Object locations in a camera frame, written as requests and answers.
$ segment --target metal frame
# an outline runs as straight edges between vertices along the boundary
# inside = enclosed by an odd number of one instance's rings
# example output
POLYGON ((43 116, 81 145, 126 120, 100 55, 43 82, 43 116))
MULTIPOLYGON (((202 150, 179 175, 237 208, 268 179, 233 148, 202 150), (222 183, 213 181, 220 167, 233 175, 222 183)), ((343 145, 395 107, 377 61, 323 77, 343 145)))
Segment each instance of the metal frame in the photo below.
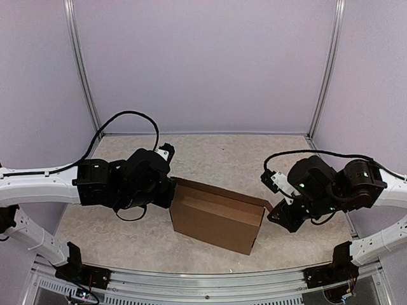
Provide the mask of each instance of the metal frame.
POLYGON ((326 101, 326 95, 328 93, 329 84, 331 82, 332 72, 335 66, 335 59, 338 51, 338 45, 342 29, 344 10, 345 10, 345 0, 336 0, 335 19, 333 23, 331 43, 329 45, 328 59, 326 60, 324 77, 322 79, 321 89, 319 90, 318 102, 315 108, 314 116, 311 122, 311 127, 308 133, 308 136, 311 139, 314 137, 319 121, 321 119, 322 110, 324 108, 324 104, 326 101))
MULTIPOLYGON (((171 274, 110 268, 113 272, 107 290, 92 289, 102 304, 216 305, 289 304, 302 302, 302 294, 322 290, 307 289, 302 268, 236 274, 171 274)), ((391 305, 389 286, 379 262, 360 268, 360 278, 373 276, 382 305, 391 305)), ((38 288, 62 295, 76 290, 72 283, 56 279, 55 270, 41 257, 31 269, 22 305, 33 305, 38 288)), ((341 283, 326 286, 335 287, 341 283)))
MULTIPOLYGON (((86 106, 88 108, 88 112, 92 120, 93 127, 95 131, 97 131, 100 128, 101 124, 99 115, 97 114, 95 103, 93 101, 92 93, 90 91, 89 80, 86 74, 85 64, 83 62, 81 45, 79 42, 78 27, 76 25, 74 1, 64 0, 64 7, 68 24, 69 37, 71 39, 71 45, 74 53, 76 68, 78 69, 79 80, 81 82, 81 87, 83 90, 83 94, 85 96, 86 106)), ((101 140, 102 137, 103 133, 101 133, 101 135, 99 136, 99 140, 101 140)))
MULTIPOLYGON (((86 106, 88 108, 89 115, 92 120, 93 127, 95 130, 98 130, 101 126, 100 118, 97 113, 97 108, 95 106, 95 102, 93 101, 92 92, 90 90, 89 80, 85 69, 85 63, 83 61, 83 56, 81 52, 81 46, 79 41, 79 34, 78 34, 78 26, 76 24, 76 17, 75 17, 75 9, 74 9, 74 0, 63 0, 65 13, 67 18, 69 36, 71 39, 72 50, 74 53, 74 58, 76 62, 76 67, 78 69, 79 80, 81 82, 83 94, 85 96, 86 106)), ((345 0, 336 0, 336 10, 335 10, 335 17, 334 17, 334 24, 331 34, 331 42, 329 45, 328 50, 328 58, 326 61, 326 66, 324 69, 324 76, 322 79, 322 85, 319 91, 319 97, 317 101, 317 105, 315 107, 315 111, 313 114, 313 118, 311 121, 310 129, 307 133, 310 139, 312 139, 316 133, 317 126, 321 119, 322 110, 326 101, 326 95, 328 93, 329 84, 331 81, 331 76, 333 73, 336 53, 338 50, 339 40, 340 40, 340 33, 342 28, 343 22, 343 12, 345 9, 345 0)), ((256 132, 249 132, 247 134, 274 134, 274 135, 298 135, 299 133, 256 133, 256 132)), ((108 135, 140 135, 140 133, 109 133, 108 135)), ((99 140, 105 136, 105 133, 101 133, 99 136, 99 140)))

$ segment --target box flap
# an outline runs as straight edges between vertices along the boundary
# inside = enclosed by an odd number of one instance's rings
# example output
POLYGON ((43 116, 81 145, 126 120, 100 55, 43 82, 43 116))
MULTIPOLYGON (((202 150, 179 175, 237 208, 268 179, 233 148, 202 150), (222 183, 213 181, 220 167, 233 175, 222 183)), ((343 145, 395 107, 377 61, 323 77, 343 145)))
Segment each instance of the box flap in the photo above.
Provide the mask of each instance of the box flap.
POLYGON ((227 219, 260 226, 264 208, 178 184, 173 202, 227 219))
POLYGON ((172 177, 172 178, 175 179, 177 184, 179 184, 181 186, 186 186, 186 187, 201 190, 201 191, 204 191, 207 193, 220 195, 222 197, 233 199, 233 200, 244 201, 244 202, 250 203, 252 205, 265 207, 269 212, 271 212, 273 210, 273 207, 270 204, 270 202, 268 202, 267 200, 264 200, 264 199, 239 194, 239 193, 236 193, 233 191, 229 191, 227 189, 223 189, 221 187, 210 186, 208 184, 190 181, 190 180, 186 180, 186 179, 179 178, 179 177, 172 177))

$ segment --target metal grate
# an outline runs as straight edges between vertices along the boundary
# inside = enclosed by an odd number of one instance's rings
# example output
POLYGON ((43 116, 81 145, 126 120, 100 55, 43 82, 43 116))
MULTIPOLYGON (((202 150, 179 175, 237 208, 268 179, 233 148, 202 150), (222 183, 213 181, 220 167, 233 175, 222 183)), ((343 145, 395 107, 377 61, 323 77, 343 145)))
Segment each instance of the metal grate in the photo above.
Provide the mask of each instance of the metal grate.
MULTIPOLYGON (((122 297, 119 295, 105 294, 104 304, 108 305, 178 305, 181 303, 175 302, 166 302, 166 303, 157 303, 145 300, 131 299, 128 297, 122 297)), ((291 297, 276 298, 264 300, 257 303, 247 303, 247 302, 230 302, 230 303, 214 303, 216 305, 304 305, 302 295, 295 295, 291 297)))
POLYGON ((75 295, 75 291, 76 291, 76 288, 72 288, 69 285, 61 284, 57 281, 49 280, 46 278, 40 279, 39 286, 41 288, 51 290, 58 294, 64 294, 64 295, 69 295, 69 293, 71 293, 71 295, 75 295))

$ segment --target black mounting bracket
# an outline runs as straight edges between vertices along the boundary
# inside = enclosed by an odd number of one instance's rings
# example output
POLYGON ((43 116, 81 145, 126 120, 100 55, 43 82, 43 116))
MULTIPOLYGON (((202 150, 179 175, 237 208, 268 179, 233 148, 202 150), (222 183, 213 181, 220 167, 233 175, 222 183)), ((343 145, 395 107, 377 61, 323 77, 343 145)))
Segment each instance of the black mounting bracket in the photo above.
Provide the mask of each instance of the black mounting bracket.
POLYGON ((356 279, 359 276, 359 267, 352 264, 352 257, 349 254, 351 244, 351 241, 347 241, 336 246, 332 263, 306 268, 303 274, 307 287, 316 288, 356 279))
POLYGON ((55 277, 61 280, 69 281, 74 284, 80 284, 85 288, 91 286, 99 289, 107 289, 111 271, 106 268, 89 266, 82 264, 81 250, 79 247, 69 242, 68 263, 54 268, 55 277))

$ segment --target wire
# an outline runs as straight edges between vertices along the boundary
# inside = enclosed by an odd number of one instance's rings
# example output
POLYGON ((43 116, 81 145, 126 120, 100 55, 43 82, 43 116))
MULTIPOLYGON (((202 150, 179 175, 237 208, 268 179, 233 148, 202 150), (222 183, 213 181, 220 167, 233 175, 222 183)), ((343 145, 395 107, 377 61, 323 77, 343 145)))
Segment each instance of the wire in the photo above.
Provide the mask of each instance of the wire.
POLYGON ((120 215, 118 214, 119 211, 116 212, 116 216, 119 217, 122 221, 137 221, 137 220, 140 220, 140 219, 142 219, 142 218, 146 215, 146 213, 147 213, 147 205, 143 205, 142 207, 144 208, 144 211, 143 211, 143 213, 141 214, 141 216, 140 216, 139 218, 136 218, 136 219, 125 219, 125 218, 122 218, 122 217, 120 217, 120 215))
POLYGON ((282 189, 279 189, 279 192, 282 193, 285 197, 287 197, 287 198, 289 198, 289 199, 292 199, 292 200, 295 200, 294 197, 292 197, 291 195, 288 195, 288 194, 287 194, 286 192, 284 192, 282 189))
POLYGON ((76 283, 76 281, 72 280, 72 278, 70 278, 69 276, 66 276, 66 274, 62 273, 60 270, 58 270, 58 272, 59 272, 60 274, 62 274, 65 278, 67 278, 67 279, 69 280, 69 282, 71 282, 72 284, 78 286, 80 289, 84 290, 85 292, 89 293, 92 297, 94 297, 96 303, 92 303, 93 305, 99 305, 99 304, 100 304, 99 298, 98 298, 92 291, 90 291, 89 289, 85 288, 85 287, 82 286, 81 284, 76 283))
POLYGON ((313 219, 311 219, 311 223, 315 226, 321 226, 323 224, 326 224, 328 221, 330 221, 336 214, 336 211, 333 212, 327 219, 325 219, 324 221, 321 222, 315 222, 313 219))
MULTIPOLYGON (((158 145, 158 140, 159 140, 159 138, 160 138, 160 131, 158 130, 158 126, 157 126, 157 124, 154 122, 154 120, 151 119, 148 115, 146 115, 146 114, 144 114, 144 113, 142 113, 142 112, 137 112, 137 111, 133 111, 133 110, 121 111, 121 112, 119 112, 119 113, 116 113, 116 114, 115 114, 114 116, 112 116, 110 119, 108 119, 108 120, 106 121, 106 123, 104 123, 104 124, 102 125, 102 127, 100 127, 100 128, 97 130, 97 132, 96 132, 95 135, 93 136, 93 139, 90 141, 90 145, 89 145, 88 149, 86 150, 86 153, 85 153, 79 160, 77 160, 76 162, 74 162, 74 163, 72 163, 72 164, 70 164, 70 165, 67 165, 67 166, 65 166, 65 167, 59 168, 59 169, 57 169, 57 170, 52 170, 52 171, 49 172, 49 174, 51 175, 51 174, 54 174, 54 173, 63 172, 64 170, 68 170, 68 169, 70 169, 70 168, 72 168, 72 167, 78 165, 78 164, 81 163, 83 160, 85 160, 85 159, 89 156, 89 154, 91 153, 92 148, 93 148, 93 146, 95 145, 95 142, 96 142, 98 136, 102 133, 103 129, 105 129, 105 128, 106 128, 111 122, 113 122, 116 118, 118 118, 119 116, 122 116, 122 115, 124 115, 124 114, 135 114, 136 116, 140 116, 140 117, 142 117, 142 118, 148 120, 148 121, 154 126, 155 134, 156 134, 156 140, 155 140, 155 144, 154 144, 153 150, 155 151, 155 149, 157 148, 157 145, 158 145)), ((44 172, 44 171, 41 171, 41 172, 14 172, 14 173, 4 173, 3 175, 4 175, 5 177, 11 177, 11 176, 44 175, 44 174, 45 174, 45 172, 44 172)))
POLYGON ((363 154, 339 154, 337 152, 332 152, 332 151, 321 151, 319 149, 300 149, 300 150, 296 150, 296 151, 282 151, 282 152, 278 152, 275 154, 272 154, 271 156, 267 157, 267 159, 265 159, 265 162, 263 163, 263 167, 265 170, 267 170, 267 163, 271 160, 274 159, 276 157, 279 156, 285 156, 287 154, 304 154, 304 153, 314 153, 314 154, 327 154, 329 156, 334 156, 334 157, 338 157, 338 158, 347 158, 347 159, 363 159, 366 161, 370 161, 373 162, 378 168, 384 170, 385 172, 387 172, 388 174, 390 174, 391 176, 401 179, 401 180, 405 180, 405 177, 398 175, 394 172, 392 172, 391 170, 385 168, 383 165, 381 165, 380 163, 376 162, 372 157, 369 156, 365 156, 363 154))

